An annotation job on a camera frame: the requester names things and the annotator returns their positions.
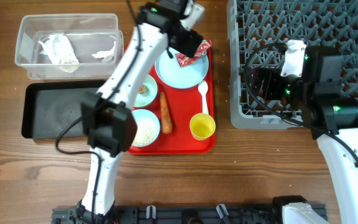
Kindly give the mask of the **light blue plate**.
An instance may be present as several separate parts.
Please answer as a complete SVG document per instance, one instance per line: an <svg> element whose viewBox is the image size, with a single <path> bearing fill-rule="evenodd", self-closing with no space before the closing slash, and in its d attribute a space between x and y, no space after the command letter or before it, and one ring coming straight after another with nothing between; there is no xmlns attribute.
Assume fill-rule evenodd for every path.
<svg viewBox="0 0 358 224"><path fill-rule="evenodd" d="M206 77L209 70L207 55L202 56L191 65L181 68L175 57L178 51L172 48L169 48L169 51L173 54L173 58L164 52L155 61L155 71L164 84L177 89L187 89L198 85Z"/></svg>

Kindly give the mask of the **brown food scrap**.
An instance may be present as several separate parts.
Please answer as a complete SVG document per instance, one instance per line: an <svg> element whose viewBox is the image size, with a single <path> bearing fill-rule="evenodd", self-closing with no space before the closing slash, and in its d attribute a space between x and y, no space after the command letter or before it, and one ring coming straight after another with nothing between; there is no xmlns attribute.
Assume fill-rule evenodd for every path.
<svg viewBox="0 0 358 224"><path fill-rule="evenodd" d="M147 91L147 89L146 89L145 85L142 85L139 89L140 94L144 94L146 91Z"/></svg>

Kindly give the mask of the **green bowl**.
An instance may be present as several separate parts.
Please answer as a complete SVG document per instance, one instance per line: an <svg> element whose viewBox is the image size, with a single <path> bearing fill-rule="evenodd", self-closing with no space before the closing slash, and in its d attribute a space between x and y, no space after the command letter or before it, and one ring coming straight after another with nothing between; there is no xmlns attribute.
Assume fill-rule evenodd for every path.
<svg viewBox="0 0 358 224"><path fill-rule="evenodd" d="M144 94L138 92L134 103L136 108L144 108L151 104L158 93L157 82L152 76L147 75L142 85L145 85L147 91Z"/></svg>

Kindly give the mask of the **small white tissue piece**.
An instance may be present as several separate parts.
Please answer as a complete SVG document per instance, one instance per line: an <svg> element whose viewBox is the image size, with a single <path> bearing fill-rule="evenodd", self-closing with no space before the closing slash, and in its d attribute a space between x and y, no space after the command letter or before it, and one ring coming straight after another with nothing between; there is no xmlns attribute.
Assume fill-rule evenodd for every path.
<svg viewBox="0 0 358 224"><path fill-rule="evenodd" d="M108 62L114 58L115 51L116 51L116 43L114 42L112 44L112 48L110 50L101 50L101 51L98 51L98 52L92 54L91 56L94 57L95 59L100 60L102 63L104 63L104 62Z"/></svg>

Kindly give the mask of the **yellow cup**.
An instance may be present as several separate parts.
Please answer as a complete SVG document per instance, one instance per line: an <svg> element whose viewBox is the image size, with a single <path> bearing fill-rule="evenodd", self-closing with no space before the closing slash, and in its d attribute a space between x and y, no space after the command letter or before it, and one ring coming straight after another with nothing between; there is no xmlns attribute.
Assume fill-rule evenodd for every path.
<svg viewBox="0 0 358 224"><path fill-rule="evenodd" d="M190 120L191 135L198 141L211 137L216 130L216 123L212 116L205 113L195 114Z"/></svg>

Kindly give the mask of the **blue bowl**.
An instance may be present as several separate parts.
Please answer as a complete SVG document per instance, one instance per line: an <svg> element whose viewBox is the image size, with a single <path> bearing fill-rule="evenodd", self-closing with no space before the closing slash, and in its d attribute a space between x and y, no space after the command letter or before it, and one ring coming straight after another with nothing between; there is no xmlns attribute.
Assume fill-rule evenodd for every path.
<svg viewBox="0 0 358 224"><path fill-rule="evenodd" d="M145 147L152 144L160 133L160 121L157 116L145 109L134 110L132 115L137 125L132 146Z"/></svg>

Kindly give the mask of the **white rice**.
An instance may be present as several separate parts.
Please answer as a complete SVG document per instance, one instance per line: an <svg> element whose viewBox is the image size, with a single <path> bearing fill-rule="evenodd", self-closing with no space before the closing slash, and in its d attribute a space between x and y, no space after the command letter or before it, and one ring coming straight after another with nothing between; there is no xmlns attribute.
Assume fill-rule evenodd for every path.
<svg viewBox="0 0 358 224"><path fill-rule="evenodd" d="M150 118L141 118L137 121L137 132L132 142L133 146L144 147L151 144L157 135L157 125Z"/></svg>

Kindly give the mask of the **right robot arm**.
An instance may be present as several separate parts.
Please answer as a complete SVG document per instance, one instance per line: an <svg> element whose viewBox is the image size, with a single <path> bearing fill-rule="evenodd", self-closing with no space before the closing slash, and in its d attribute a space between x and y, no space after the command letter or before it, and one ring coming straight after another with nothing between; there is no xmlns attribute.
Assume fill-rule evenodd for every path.
<svg viewBox="0 0 358 224"><path fill-rule="evenodd" d="M253 58L270 48L282 50L282 67L249 70ZM342 222L358 223L358 101L341 95L341 72L336 49L296 40L255 49L244 82L261 107L310 129L328 165Z"/></svg>

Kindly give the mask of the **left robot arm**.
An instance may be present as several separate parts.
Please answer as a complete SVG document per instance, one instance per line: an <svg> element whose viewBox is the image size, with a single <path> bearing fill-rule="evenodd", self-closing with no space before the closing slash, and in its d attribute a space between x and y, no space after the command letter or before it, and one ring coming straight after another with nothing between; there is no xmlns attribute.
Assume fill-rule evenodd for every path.
<svg viewBox="0 0 358 224"><path fill-rule="evenodd" d="M193 30L204 16L204 7L195 1L148 2L132 16L133 35L115 71L81 102L91 155L88 188L76 212L83 223L108 220L119 161L137 130L132 115L135 98L152 65L168 49L193 56L203 40Z"/></svg>

